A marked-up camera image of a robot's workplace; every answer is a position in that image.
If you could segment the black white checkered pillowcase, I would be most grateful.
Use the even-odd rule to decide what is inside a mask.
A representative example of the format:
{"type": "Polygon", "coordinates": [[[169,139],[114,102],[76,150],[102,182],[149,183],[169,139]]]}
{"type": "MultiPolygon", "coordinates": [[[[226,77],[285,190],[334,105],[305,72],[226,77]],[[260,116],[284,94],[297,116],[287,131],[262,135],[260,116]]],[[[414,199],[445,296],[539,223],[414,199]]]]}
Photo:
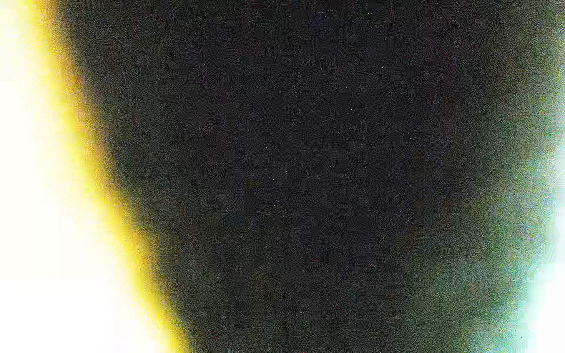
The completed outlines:
{"type": "Polygon", "coordinates": [[[193,352],[526,352],[561,1],[59,1],[193,352]]]}

